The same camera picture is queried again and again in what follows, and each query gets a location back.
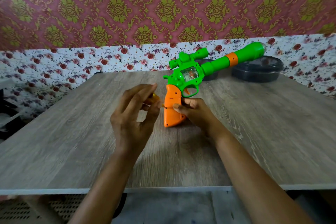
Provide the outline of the person's right forearm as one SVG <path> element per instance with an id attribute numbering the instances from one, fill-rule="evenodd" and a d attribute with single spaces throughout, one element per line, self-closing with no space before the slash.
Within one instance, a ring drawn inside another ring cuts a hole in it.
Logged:
<path id="1" fill-rule="evenodd" d="M 207 133 L 254 224 L 314 224 L 224 126 Z"/>

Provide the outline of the black plastic crate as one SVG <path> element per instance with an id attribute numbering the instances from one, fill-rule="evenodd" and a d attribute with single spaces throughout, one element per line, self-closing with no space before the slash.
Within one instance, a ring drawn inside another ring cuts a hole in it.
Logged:
<path id="1" fill-rule="evenodd" d="M 22 111 L 16 105 L 4 99 L 4 90 L 0 90 L 0 143 L 25 126 L 21 119 Z"/>

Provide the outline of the black round container with lid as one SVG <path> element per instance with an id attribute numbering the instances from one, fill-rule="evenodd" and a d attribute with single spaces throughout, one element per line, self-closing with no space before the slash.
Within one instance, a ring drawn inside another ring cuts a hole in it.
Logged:
<path id="1" fill-rule="evenodd" d="M 232 68 L 232 76 L 246 82 L 274 82 L 283 71 L 283 62 L 272 56 L 262 56 Z"/>

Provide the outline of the person's left forearm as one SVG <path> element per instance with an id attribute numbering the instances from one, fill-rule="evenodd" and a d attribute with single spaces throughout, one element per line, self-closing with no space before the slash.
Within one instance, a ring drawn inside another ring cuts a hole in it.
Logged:
<path id="1" fill-rule="evenodd" d="M 68 224 L 111 224 L 143 147 L 115 150 Z"/>

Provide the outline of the green and orange toy gun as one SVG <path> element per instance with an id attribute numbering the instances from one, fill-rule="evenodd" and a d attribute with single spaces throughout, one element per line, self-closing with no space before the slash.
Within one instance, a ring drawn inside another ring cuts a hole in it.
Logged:
<path id="1" fill-rule="evenodd" d="M 266 49 L 265 44 L 253 42 L 242 49 L 219 59 L 205 62 L 202 65 L 197 60 L 208 57 L 207 48 L 201 48 L 192 54 L 180 52 L 178 59 L 169 61 L 173 73 L 163 76 L 167 80 L 167 93 L 164 100 L 164 126 L 166 128 L 174 127 L 186 119 L 185 115 L 174 110 L 173 105 L 181 105 L 182 98 L 190 98 L 198 94 L 199 85 L 204 77 L 245 61 L 256 60 L 265 54 Z"/>

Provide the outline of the white perforated plastic panel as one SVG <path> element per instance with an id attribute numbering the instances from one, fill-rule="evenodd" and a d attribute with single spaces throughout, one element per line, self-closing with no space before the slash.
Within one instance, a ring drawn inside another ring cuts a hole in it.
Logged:
<path id="1" fill-rule="evenodd" d="M 10 196 L 0 201 L 0 224 L 67 224 L 84 194 Z"/>

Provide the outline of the person's right hand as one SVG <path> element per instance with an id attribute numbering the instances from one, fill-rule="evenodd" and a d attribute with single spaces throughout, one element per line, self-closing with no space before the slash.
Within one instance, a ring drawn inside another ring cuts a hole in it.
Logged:
<path id="1" fill-rule="evenodd" d="M 202 132 L 212 139 L 216 139 L 223 134 L 226 128 L 212 113 L 203 99 L 183 98 L 181 104 L 190 106 L 190 113 L 180 113 L 186 116 L 194 125 L 199 127 Z"/>

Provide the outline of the person's left hand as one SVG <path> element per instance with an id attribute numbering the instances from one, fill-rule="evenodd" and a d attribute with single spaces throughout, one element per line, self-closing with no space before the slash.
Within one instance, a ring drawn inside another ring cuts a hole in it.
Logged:
<path id="1" fill-rule="evenodd" d="M 143 128 L 147 112 L 142 110 L 142 105 L 156 89 L 156 83 L 140 84 L 121 96 L 110 118 L 117 152 L 138 156 L 145 148 L 153 129 Z"/>

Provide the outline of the yellow handled screwdriver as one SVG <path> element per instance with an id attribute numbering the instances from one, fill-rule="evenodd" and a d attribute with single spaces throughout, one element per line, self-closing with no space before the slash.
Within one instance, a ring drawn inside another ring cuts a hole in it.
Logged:
<path id="1" fill-rule="evenodd" d="M 142 105 L 142 110 L 147 111 L 149 109 L 149 107 L 151 107 L 152 105 L 155 105 L 158 108 L 166 109 L 166 107 L 164 106 L 164 103 L 161 101 L 160 97 L 158 95 L 156 95 L 155 93 L 150 94 L 148 96 L 148 98 L 144 101 L 144 103 Z"/>

